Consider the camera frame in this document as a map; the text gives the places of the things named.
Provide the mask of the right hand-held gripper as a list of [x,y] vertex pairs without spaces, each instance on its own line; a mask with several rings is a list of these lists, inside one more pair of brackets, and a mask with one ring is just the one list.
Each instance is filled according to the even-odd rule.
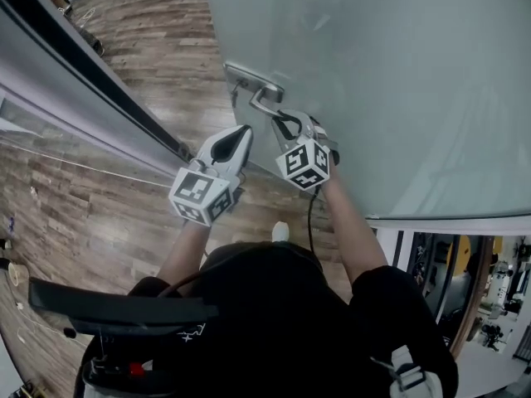
[[329,180],[331,162],[339,164],[339,152],[334,143],[327,145],[314,138],[298,138],[312,130],[306,113],[279,109],[271,120],[271,127],[282,152],[276,164],[288,183],[308,191]]

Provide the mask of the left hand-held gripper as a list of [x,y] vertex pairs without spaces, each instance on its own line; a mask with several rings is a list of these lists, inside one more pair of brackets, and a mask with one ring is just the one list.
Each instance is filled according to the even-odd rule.
[[202,162],[181,167],[168,194],[179,216],[202,226],[212,226],[238,202],[241,170],[253,142],[250,125],[225,129],[209,137],[197,153]]

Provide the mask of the person's right hand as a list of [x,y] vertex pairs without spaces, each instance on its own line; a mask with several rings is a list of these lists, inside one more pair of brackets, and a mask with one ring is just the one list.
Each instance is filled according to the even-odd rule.
[[309,116],[309,121],[311,137],[319,143],[327,144],[330,139],[323,126],[311,115]]

